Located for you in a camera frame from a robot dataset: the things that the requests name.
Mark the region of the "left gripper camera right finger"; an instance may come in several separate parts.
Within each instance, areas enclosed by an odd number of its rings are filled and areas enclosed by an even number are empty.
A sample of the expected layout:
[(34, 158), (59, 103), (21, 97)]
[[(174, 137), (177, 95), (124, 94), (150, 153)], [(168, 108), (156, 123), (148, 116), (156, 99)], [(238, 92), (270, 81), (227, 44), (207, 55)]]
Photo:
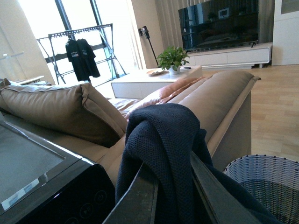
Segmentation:
[(193, 181), (213, 224), (258, 224), (256, 219), (191, 152)]

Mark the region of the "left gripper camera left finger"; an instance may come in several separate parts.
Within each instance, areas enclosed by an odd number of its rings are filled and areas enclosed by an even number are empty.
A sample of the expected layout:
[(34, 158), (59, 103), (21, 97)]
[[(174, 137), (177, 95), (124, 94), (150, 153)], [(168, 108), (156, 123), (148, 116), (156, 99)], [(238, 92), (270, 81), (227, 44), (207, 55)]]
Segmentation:
[(142, 164), (130, 187), (103, 223), (155, 223), (159, 181), (146, 164)]

